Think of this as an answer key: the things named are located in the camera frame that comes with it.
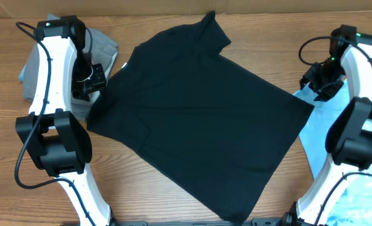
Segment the black t-shirt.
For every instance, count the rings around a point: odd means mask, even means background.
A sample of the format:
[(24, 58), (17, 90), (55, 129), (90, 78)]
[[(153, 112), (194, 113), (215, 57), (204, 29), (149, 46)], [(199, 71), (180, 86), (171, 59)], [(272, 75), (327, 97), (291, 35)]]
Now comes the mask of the black t-shirt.
[(156, 34), (108, 81), (87, 129), (241, 225), (313, 106), (223, 57), (229, 44), (214, 11)]

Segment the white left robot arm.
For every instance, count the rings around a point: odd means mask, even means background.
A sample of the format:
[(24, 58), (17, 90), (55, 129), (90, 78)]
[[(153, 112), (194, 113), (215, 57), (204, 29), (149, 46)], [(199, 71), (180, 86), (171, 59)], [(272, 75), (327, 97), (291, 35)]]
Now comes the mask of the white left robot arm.
[[(27, 190), (59, 183), (69, 196), (80, 225), (117, 225), (91, 172), (90, 136), (72, 112), (72, 99), (89, 102), (93, 92), (104, 94), (107, 79), (101, 64), (83, 52), (88, 29), (76, 16), (38, 22), (29, 37), (37, 43), (39, 68), (36, 92), (28, 115), (16, 119), (23, 142), (14, 179)], [(50, 180), (25, 185), (19, 179), (24, 153)]]

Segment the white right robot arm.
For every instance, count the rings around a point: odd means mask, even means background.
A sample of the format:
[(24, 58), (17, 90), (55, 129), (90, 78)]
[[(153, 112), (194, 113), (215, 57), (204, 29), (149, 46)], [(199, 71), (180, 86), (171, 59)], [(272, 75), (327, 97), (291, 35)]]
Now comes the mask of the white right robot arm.
[(310, 63), (300, 87), (326, 102), (347, 82), (350, 101), (327, 132), (319, 175), (275, 225), (325, 225), (346, 188), (372, 165), (372, 35), (343, 24), (327, 40), (329, 58)]

